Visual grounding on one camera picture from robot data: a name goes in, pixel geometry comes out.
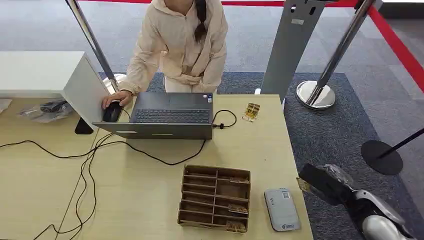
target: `laptop keyboard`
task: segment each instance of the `laptop keyboard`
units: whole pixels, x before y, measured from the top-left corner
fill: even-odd
[[[139,109],[135,123],[208,124],[209,110]]]

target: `cardboard organizer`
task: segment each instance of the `cardboard organizer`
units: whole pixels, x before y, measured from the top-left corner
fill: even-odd
[[[250,171],[187,165],[182,177],[178,223],[245,233],[250,191]]]

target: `wooden desk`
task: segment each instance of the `wooden desk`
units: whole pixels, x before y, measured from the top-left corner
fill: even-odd
[[[90,150],[96,133],[76,135],[80,118],[36,123],[16,116],[46,99],[17,98],[0,113],[0,145],[33,140],[61,156]],[[60,225],[86,157],[58,159],[32,143],[0,148],[0,239],[33,239],[49,224]],[[50,229],[39,239],[55,239]]]
[[[241,119],[248,103],[260,104],[258,119],[251,123]],[[167,166],[124,144],[113,144],[100,149],[92,164],[96,182],[97,208],[95,217],[82,230],[79,239],[155,239],[155,240],[310,240],[312,233],[301,190],[295,160],[277,95],[218,95],[214,110],[227,109],[237,115],[231,128],[215,129],[213,140],[203,151],[185,164],[245,169],[251,172],[250,215],[248,231],[244,235],[177,224],[181,199],[184,164]],[[127,121],[123,114],[121,121]],[[231,124],[234,117],[220,113],[215,123]],[[97,138],[107,132],[100,130]],[[114,136],[110,141],[122,140]],[[128,140],[136,148],[149,152],[169,163],[196,153],[201,140]],[[270,223],[264,191],[289,188],[301,229],[275,232]],[[85,219],[93,208],[93,186],[85,196],[80,210]],[[74,196],[72,205],[78,196]],[[78,225],[75,213],[69,210],[62,228]],[[69,239],[71,235],[59,235]]]

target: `white pants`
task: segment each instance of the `white pants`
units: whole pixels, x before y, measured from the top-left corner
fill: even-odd
[[[182,84],[176,80],[169,79],[166,76],[163,77],[163,85],[165,85],[165,91],[167,93],[192,93],[193,89],[191,85]]]

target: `woman's right hand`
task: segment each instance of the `woman's right hand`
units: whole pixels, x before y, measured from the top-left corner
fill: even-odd
[[[106,109],[109,107],[112,101],[118,100],[120,106],[125,106],[131,102],[131,99],[133,97],[133,94],[130,91],[122,90],[119,92],[116,92],[110,96],[106,96],[103,98],[103,102],[101,103],[101,107],[103,109]]]

